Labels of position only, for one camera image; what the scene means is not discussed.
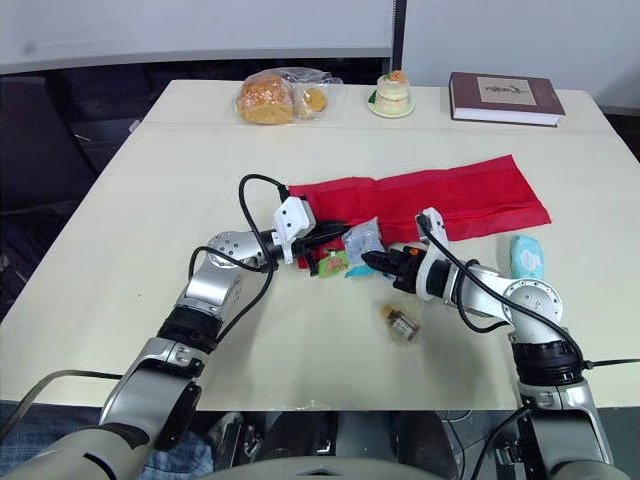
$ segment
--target black cable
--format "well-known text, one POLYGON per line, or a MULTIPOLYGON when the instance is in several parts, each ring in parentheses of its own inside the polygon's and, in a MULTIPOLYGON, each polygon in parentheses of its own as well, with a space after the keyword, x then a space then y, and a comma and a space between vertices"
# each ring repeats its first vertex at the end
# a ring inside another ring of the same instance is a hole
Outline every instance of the black cable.
POLYGON ((451 263, 453 263, 456 267, 458 267, 458 270, 464 272, 465 276, 469 277, 469 280, 475 283, 478 287, 480 287, 481 290, 483 290, 489 296, 498 300, 500 303, 508 306, 509 308, 517 312, 523 313, 535 320, 538 320, 539 322, 545 324, 547 327, 552 329, 558 335, 560 335, 560 337, 562 337, 569 344, 571 349, 574 351, 574 354, 576 355, 578 360, 578 364, 581 365, 582 368, 584 368, 585 362, 584 362, 584 357, 582 356, 582 350, 580 349, 580 346, 571 337, 571 335, 569 335, 562 327, 552 322, 548 318, 543 317, 539 313, 536 313, 533 310, 529 310, 528 308, 525 308, 522 305, 519 305, 513 302, 512 300, 509 300, 508 298, 493 291, 491 288, 485 285, 482 280, 476 277, 473 274, 473 272, 471 272, 467 267, 465 267, 464 264, 460 260, 458 260, 453 253, 447 250, 447 248, 444 245, 442 245, 437 238, 433 236, 433 234, 431 233, 431 222, 426 216, 418 215, 418 218, 416 220, 418 224, 422 227, 422 230, 424 231, 429 241, 431 241, 438 248, 438 250, 440 250, 444 254, 444 256, 447 257, 449 261, 451 261, 451 263))
POLYGON ((589 360, 584 362, 584 368, 591 370, 595 367, 606 367, 609 365, 622 365, 625 363, 640 363, 640 358, 621 358, 618 360, 600 360, 597 362, 591 362, 589 360))
POLYGON ((493 445, 493 442, 495 442, 496 438, 498 438, 498 435, 500 435, 500 432, 502 432, 502 430, 504 430, 511 423, 521 419, 525 415, 528 415, 529 412, 530 412, 529 407, 519 408, 518 410, 513 412, 511 416, 509 416, 509 418, 507 418, 504 422, 498 425, 493 432, 491 432, 491 435, 487 439, 486 443, 484 444, 484 447, 482 448, 482 451, 480 452, 480 456, 478 457, 478 461, 476 462, 476 467, 473 469, 473 473, 471 474, 470 480, 476 480, 478 478, 478 474, 480 473, 480 469, 482 468, 482 463, 484 462, 484 459, 487 456, 487 453, 489 452, 491 445, 493 445))
MULTIPOLYGON (((464 417, 466 417, 467 415, 471 414, 471 410, 469 410, 468 414, 463 415, 464 417)), ((460 475, 458 476, 458 478, 460 480, 464 480, 464 472, 465 469, 467 468, 467 456, 465 454, 464 451, 464 445, 462 445, 462 442, 460 441, 460 437, 458 436, 458 432, 456 432, 456 429, 453 427, 453 423, 451 420, 449 420, 449 410, 447 410, 447 413, 445 414, 445 422, 447 422, 449 424, 449 428, 451 429, 451 433, 453 433, 453 436, 456 438, 456 441, 458 442, 458 445, 460 445, 460 452, 462 452, 462 467, 460 468, 460 475)))
POLYGON ((215 248, 211 248, 207 245, 203 245, 201 247, 196 248, 193 253, 191 254, 191 260, 189 260, 189 280, 191 280, 191 277, 193 277, 193 270, 195 268, 196 265, 196 259, 198 258, 198 254, 200 252, 207 252, 207 253, 212 253, 214 255, 216 255, 217 257, 222 258, 223 260, 226 260, 229 263, 232 263, 233 265, 235 265, 236 267, 240 267, 240 268, 244 268, 245 270, 249 270, 250 272, 261 272, 262 270, 259 267, 252 267, 251 265, 247 265, 246 263, 243 263, 239 260, 236 260, 233 257, 230 257, 229 255, 226 255, 222 252, 220 252, 219 250, 216 250, 215 248))
POLYGON ((256 241, 260 245, 260 250, 262 250, 263 257, 267 261, 267 278, 264 281, 264 284, 262 285, 262 288, 260 289, 258 294, 254 297, 254 299, 251 300, 246 307, 240 310, 240 312, 235 317, 233 317, 233 319, 229 321, 229 324, 222 330, 222 332, 220 332, 220 334, 216 338, 216 343, 220 343, 224 339, 224 337, 226 337, 229 334, 231 329, 238 323, 238 321, 249 310, 251 310, 262 299, 262 297, 264 297, 264 294, 267 293, 267 290, 269 289, 269 285, 271 285, 271 280, 273 279, 273 272, 275 270, 275 262, 271 257, 271 255, 269 255, 267 246, 264 243, 262 235, 260 235, 260 230, 258 230, 258 227, 253 221, 253 218, 251 217, 251 213, 249 213, 249 209, 247 208, 247 202, 245 201, 245 198, 244 198, 244 186, 249 180, 263 180, 265 182, 269 182, 275 185, 276 187, 278 187, 278 192, 280 193, 280 199, 282 201, 284 201, 289 195, 287 191, 287 187, 285 185, 278 182, 277 180, 274 180, 273 178, 265 177, 264 175, 258 175, 254 173, 250 175, 245 175, 244 177, 242 177, 242 180, 240 180, 240 185, 238 186, 238 199, 240 200, 240 208, 242 209, 242 213, 244 213, 244 216, 247 219, 247 223, 251 227, 251 231, 256 237, 256 241))
MULTIPOLYGON (((465 263, 464 266, 468 270, 469 267, 471 267, 472 265, 480 265, 480 262, 478 262, 478 260, 473 258, 469 260, 467 263, 465 263)), ((465 273, 462 270, 458 270, 458 278, 456 278, 456 286, 454 291, 455 291, 455 297, 456 297, 455 298, 456 306, 458 307, 458 313, 460 314, 460 318, 465 323, 465 325, 476 333, 489 333, 494 331, 496 328, 511 325, 509 322, 502 321, 502 322, 496 322, 493 325, 489 325, 488 327, 478 327, 474 325, 471 322, 471 320, 469 320, 469 317, 467 317, 467 312, 464 311, 464 307, 463 307, 464 302, 462 301, 462 284, 464 283, 464 277, 465 277, 465 273)))
POLYGON ((15 427, 27 414, 31 405, 35 401, 36 397, 49 385, 53 380, 60 377, 91 377, 91 378, 105 378, 108 380, 120 380, 122 375, 116 375, 114 373, 93 372, 90 370, 58 370, 57 372, 50 373, 38 383, 36 383, 31 390, 20 400, 20 403, 15 408, 7 421, 2 425, 0 430, 0 442, 5 439, 15 427))

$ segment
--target food package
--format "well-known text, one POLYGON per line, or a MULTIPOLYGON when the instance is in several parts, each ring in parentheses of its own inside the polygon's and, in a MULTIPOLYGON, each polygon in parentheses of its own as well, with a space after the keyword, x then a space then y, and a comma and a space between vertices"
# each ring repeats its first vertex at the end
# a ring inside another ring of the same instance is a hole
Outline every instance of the food package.
POLYGON ((342 235, 349 265, 362 265, 362 254, 378 251, 384 252, 384 247, 380 242, 380 229, 378 228, 378 217, 374 217, 368 222, 361 223, 349 229, 342 235))
POLYGON ((263 70, 248 77, 235 100, 247 122, 263 125, 320 118, 335 100, 342 80, 313 68, 263 70))

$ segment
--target brown book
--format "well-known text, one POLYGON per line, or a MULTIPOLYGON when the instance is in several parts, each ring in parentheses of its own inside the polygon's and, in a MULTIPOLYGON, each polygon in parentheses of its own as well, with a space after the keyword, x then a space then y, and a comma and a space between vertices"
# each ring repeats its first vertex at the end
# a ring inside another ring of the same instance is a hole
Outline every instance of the brown book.
POLYGON ((555 127, 564 113, 547 78, 453 72, 451 118, 555 127))

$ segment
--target book cover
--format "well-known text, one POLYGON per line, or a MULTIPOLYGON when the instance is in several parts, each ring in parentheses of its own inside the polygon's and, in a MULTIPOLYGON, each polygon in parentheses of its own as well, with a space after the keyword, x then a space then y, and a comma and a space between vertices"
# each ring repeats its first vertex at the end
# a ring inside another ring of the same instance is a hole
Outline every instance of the book cover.
POLYGON ((453 72, 449 88, 454 109, 565 114, 547 78, 453 72))

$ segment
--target bread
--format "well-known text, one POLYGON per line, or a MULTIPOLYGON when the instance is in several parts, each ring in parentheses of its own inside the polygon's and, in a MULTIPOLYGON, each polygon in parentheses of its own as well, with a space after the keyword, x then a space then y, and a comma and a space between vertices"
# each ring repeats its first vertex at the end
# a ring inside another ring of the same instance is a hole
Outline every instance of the bread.
POLYGON ((293 90, 279 76, 259 73, 242 84, 236 109, 250 123, 289 123, 293 120, 293 90))
POLYGON ((327 106, 327 98, 321 90, 310 88, 302 94, 302 101, 310 110, 321 112, 327 106))

